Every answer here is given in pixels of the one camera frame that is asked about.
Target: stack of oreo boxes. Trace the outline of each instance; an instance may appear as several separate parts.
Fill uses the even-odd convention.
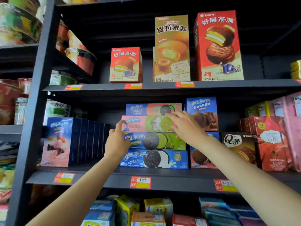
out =
[[[215,97],[187,98],[185,108],[206,131],[211,131],[208,134],[219,139]],[[205,165],[208,159],[193,153],[194,148],[186,146],[172,131],[171,126],[175,124],[165,113],[176,110],[182,110],[182,103],[127,104],[126,115],[122,116],[125,120],[122,131],[131,145],[120,166],[188,169],[189,148],[191,167]]]

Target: price tag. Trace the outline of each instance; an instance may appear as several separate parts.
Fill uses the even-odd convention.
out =
[[[126,83],[124,89],[142,89],[142,83]]]
[[[80,90],[82,85],[67,85],[64,90]]]
[[[238,192],[229,180],[214,179],[214,184],[217,191]]]
[[[175,82],[176,87],[194,87],[194,82]]]
[[[58,172],[58,174],[55,176],[54,183],[68,183],[71,184],[72,180],[75,176],[75,173],[62,173]]]
[[[151,189],[151,178],[150,177],[135,177],[131,178],[130,188],[143,188]]]

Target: pink box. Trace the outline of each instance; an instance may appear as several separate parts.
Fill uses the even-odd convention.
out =
[[[301,92],[277,98],[269,104],[271,116],[284,117],[295,168],[301,172]]]
[[[167,116],[122,116],[123,132],[174,132],[175,123]]]

